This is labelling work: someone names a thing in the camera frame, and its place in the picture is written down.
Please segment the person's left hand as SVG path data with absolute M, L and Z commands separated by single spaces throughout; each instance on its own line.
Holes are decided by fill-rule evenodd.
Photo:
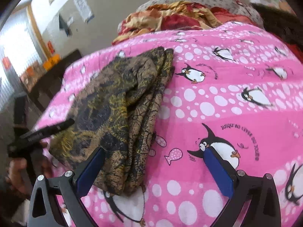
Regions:
M 50 160 L 42 155 L 38 161 L 38 167 L 40 172 L 46 177 L 53 177 L 52 164 Z M 31 189 L 27 186 L 27 183 L 24 181 L 22 173 L 26 171 L 27 161 L 24 158 L 13 158 L 10 161 L 9 171 L 8 171 L 8 182 L 12 184 L 14 188 L 20 191 L 22 194 L 27 196 L 31 195 Z

